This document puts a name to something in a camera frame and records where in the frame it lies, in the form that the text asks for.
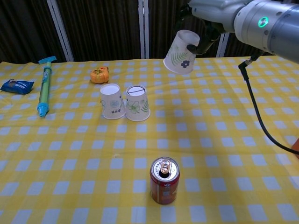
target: white paper cup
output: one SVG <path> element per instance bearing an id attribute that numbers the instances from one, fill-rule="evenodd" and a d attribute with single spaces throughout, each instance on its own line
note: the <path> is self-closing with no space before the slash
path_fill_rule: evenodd
<path id="1" fill-rule="evenodd" d="M 126 114 L 121 90 L 117 84 L 106 84 L 100 88 L 102 115 L 106 119 L 118 119 Z"/>
<path id="2" fill-rule="evenodd" d="M 150 109 L 146 89 L 142 85 L 130 86 L 126 90 L 126 116 L 132 121 L 143 121 L 150 116 Z"/>
<path id="3" fill-rule="evenodd" d="M 199 40 L 200 37 L 190 30 L 178 31 L 166 58 L 163 60 L 165 67 L 178 74 L 190 73 L 193 70 L 196 55 L 187 49 L 187 45 L 197 46 Z"/>

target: yellow checkered tablecloth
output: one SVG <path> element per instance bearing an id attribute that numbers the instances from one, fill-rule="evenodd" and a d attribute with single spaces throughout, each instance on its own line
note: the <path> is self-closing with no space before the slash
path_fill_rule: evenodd
<path id="1" fill-rule="evenodd" d="M 50 112 L 37 116 L 43 65 L 0 64 L 0 223 L 299 223 L 299 160 L 263 134 L 237 68 L 245 58 L 197 59 L 188 75 L 160 59 L 54 63 Z M 147 87 L 143 122 L 101 116 L 89 72 L 108 66 L 121 91 Z M 248 67 L 262 118 L 287 146 L 299 137 L 299 66 L 276 56 Z M 149 193 L 152 161 L 180 165 L 167 206 Z"/>

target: soda can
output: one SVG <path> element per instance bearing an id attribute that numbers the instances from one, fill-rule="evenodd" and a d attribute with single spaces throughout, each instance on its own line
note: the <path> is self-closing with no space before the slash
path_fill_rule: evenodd
<path id="1" fill-rule="evenodd" d="M 177 197 L 179 166 L 169 157 L 156 159 L 150 167 L 150 194 L 159 204 L 169 204 Z"/>

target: can pull tab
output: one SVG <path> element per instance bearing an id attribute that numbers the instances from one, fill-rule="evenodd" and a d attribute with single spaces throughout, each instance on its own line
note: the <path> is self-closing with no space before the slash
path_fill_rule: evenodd
<path id="1" fill-rule="evenodd" d="M 170 175 L 170 161 L 162 160 L 159 175 L 162 178 L 167 178 Z"/>

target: blue wrapper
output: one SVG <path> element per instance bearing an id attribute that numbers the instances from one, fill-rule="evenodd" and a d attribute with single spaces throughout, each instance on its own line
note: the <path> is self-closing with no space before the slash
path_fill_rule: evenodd
<path id="1" fill-rule="evenodd" d="M 16 81 L 14 79 L 10 79 L 2 85 L 0 90 L 25 95 L 30 93 L 33 84 L 34 82 Z"/>

